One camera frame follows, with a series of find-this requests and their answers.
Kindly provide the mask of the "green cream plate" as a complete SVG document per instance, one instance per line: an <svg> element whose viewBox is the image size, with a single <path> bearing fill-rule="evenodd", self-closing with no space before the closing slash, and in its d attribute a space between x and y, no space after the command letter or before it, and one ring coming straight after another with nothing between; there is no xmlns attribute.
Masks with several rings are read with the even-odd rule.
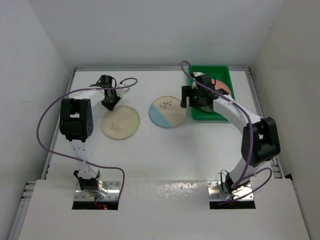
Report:
<svg viewBox="0 0 320 240"><path fill-rule="evenodd" d="M138 112L127 105L116 106L101 119L102 133L112 140L125 140L132 137L140 125Z"/></svg>

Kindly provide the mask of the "green plastic bin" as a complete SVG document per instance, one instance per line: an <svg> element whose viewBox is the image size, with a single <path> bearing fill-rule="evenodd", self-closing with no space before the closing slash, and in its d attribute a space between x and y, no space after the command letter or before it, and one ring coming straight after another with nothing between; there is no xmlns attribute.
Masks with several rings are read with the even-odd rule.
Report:
<svg viewBox="0 0 320 240"><path fill-rule="evenodd" d="M211 79L220 80L225 83L232 92L232 98L235 99L234 89L232 80L230 77L229 68L225 65L193 65L188 67L188 73L192 72L202 72L204 74L210 74ZM226 118L222 115L213 112L205 112L200 110L200 108L191 108L191 116L195 121L213 121L213 122L227 122Z"/></svg>

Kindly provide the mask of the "blue cream plate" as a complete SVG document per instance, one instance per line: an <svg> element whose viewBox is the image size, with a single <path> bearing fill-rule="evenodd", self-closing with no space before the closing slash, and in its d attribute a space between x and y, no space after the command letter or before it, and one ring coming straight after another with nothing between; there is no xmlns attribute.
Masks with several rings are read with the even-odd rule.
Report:
<svg viewBox="0 0 320 240"><path fill-rule="evenodd" d="M183 123L187 109L181 107L181 100L174 96L155 99L148 110L151 121L161 128L174 128Z"/></svg>

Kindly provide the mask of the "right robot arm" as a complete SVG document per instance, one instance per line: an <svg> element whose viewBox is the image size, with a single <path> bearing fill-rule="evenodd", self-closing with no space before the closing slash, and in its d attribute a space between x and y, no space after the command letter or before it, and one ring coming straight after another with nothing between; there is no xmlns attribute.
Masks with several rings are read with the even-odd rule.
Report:
<svg viewBox="0 0 320 240"><path fill-rule="evenodd" d="M258 116L239 103L227 91L217 89L208 73L186 74L192 84L182 86L180 106L208 107L222 115L242 134L242 158L235 168L227 173L225 190L231 194L250 179L265 170L263 164L272 160L281 151L276 121L271 117Z"/></svg>

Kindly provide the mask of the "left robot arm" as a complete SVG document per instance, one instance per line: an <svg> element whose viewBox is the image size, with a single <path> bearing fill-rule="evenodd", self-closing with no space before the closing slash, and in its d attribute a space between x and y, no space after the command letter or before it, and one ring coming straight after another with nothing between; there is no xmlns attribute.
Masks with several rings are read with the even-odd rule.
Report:
<svg viewBox="0 0 320 240"><path fill-rule="evenodd" d="M103 188L100 169L88 163L87 145L94 131L92 108L102 104L107 110L113 111L129 90L123 81L117 83L112 76L101 75L87 90L61 100L59 130L69 141L75 157L80 159L73 174L80 189L95 199L102 199L107 192Z"/></svg>

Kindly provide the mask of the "pink cream plate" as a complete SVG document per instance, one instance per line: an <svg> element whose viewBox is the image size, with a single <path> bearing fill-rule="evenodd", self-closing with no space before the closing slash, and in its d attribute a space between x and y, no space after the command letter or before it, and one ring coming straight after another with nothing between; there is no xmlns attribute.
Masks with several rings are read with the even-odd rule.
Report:
<svg viewBox="0 0 320 240"><path fill-rule="evenodd" d="M230 96L232 96L232 91L231 89L222 81L218 80L218 79L214 79L212 78L211 79L211 82L212 84L215 86L215 89L216 90L219 90L219 89L223 89L225 90ZM207 106L204 106L204 107L200 107L199 108L200 110L204 111L204 112L207 112L207 113L213 113L214 111L211 110L209 107Z"/></svg>

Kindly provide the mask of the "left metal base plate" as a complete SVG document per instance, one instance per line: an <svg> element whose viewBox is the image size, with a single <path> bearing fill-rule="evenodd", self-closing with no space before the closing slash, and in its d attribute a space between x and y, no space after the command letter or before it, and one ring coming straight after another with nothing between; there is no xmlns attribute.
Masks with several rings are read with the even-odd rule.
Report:
<svg viewBox="0 0 320 240"><path fill-rule="evenodd" d="M97 198L100 202L111 202L119 199L120 181L98 181L98 190L81 190L76 184L73 200L76 202L93 202Z"/></svg>

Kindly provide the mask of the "metal base plate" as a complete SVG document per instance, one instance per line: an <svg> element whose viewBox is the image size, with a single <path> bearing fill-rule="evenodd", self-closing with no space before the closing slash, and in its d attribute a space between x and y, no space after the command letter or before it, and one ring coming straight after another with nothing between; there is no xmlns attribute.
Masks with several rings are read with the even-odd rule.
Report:
<svg viewBox="0 0 320 240"><path fill-rule="evenodd" d="M254 194L252 193L253 189L250 181L241 185L237 189L232 190L231 193L224 192L222 187L225 187L224 182L219 180L207 181L208 198L211 202L224 202L228 200L245 202L254 200Z"/></svg>
<svg viewBox="0 0 320 240"><path fill-rule="evenodd" d="M111 202L119 199L120 181L98 181L98 190L81 190L76 184L73 200L76 202L93 202L97 198L100 202Z"/></svg>

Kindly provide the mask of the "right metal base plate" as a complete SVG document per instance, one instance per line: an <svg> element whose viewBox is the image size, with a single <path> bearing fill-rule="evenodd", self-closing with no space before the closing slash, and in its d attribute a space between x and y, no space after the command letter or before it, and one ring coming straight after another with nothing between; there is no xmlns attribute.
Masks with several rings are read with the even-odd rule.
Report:
<svg viewBox="0 0 320 240"><path fill-rule="evenodd" d="M211 202L224 202L228 200L245 202L254 200L254 194L252 193L253 189L250 181L241 185L237 189L232 190L231 193L224 192L222 187L225 187L224 182L219 180L207 181L208 198Z"/></svg>

